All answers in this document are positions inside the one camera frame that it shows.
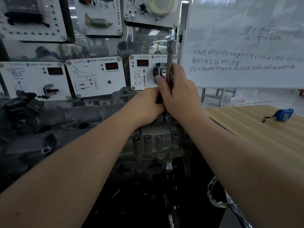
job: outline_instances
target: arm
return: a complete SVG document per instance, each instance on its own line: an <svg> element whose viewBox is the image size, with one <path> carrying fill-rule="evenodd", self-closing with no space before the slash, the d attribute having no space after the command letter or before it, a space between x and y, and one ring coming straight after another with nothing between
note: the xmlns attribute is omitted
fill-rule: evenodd
<svg viewBox="0 0 304 228"><path fill-rule="evenodd" d="M237 138L201 110L200 96L184 69L173 65L172 93L157 78L166 109L180 122L223 187L256 227L304 226L304 172L276 162Z"/></svg>
<svg viewBox="0 0 304 228"><path fill-rule="evenodd" d="M1 227L81 227L130 134L164 111L158 88L41 161L0 195Z"/></svg>

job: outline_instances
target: left hand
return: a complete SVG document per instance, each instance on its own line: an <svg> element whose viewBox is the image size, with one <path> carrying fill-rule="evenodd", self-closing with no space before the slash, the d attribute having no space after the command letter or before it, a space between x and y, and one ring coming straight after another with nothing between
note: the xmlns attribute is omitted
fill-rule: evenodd
<svg viewBox="0 0 304 228"><path fill-rule="evenodd" d="M135 129L152 123L158 115L165 111L163 103L156 104L159 95L158 87L146 88L137 93L123 108L130 116Z"/></svg>

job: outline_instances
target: red digital display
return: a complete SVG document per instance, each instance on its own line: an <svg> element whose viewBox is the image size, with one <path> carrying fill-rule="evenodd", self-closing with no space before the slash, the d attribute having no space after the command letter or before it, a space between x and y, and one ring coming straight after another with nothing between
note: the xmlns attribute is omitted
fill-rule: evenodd
<svg viewBox="0 0 304 228"><path fill-rule="evenodd" d="M62 68L50 67L48 68L49 75L63 75Z"/></svg>
<svg viewBox="0 0 304 228"><path fill-rule="evenodd" d="M137 66L149 66L149 60L137 60Z"/></svg>
<svg viewBox="0 0 304 228"><path fill-rule="evenodd" d="M117 70L118 69L118 63L117 62L106 63L105 64L105 69L106 70Z"/></svg>

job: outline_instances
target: floor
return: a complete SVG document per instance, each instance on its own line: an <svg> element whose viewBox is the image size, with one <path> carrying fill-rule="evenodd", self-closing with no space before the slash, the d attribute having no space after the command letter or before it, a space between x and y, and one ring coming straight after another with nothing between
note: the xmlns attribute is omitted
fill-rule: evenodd
<svg viewBox="0 0 304 228"><path fill-rule="evenodd" d="M205 94L215 95L216 89L206 89ZM243 105L270 105L278 109L294 110L294 114L304 117L304 94L299 96L298 90L291 89L237 89L235 96L245 98L244 102L230 100L232 93L225 92L222 107L235 107ZM202 107L218 107L219 100L214 98L206 98L202 102ZM219 228L241 228L241 225L235 214L227 209L224 213Z"/></svg>

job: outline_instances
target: blue tape measure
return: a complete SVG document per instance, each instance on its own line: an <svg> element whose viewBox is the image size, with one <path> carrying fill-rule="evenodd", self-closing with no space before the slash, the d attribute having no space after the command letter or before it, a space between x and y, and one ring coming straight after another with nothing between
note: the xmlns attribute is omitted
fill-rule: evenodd
<svg viewBox="0 0 304 228"><path fill-rule="evenodd" d="M264 117L262 122L265 122L265 120L269 118L276 118L278 121L286 121L290 119L292 114L293 109L279 109L272 117Z"/></svg>

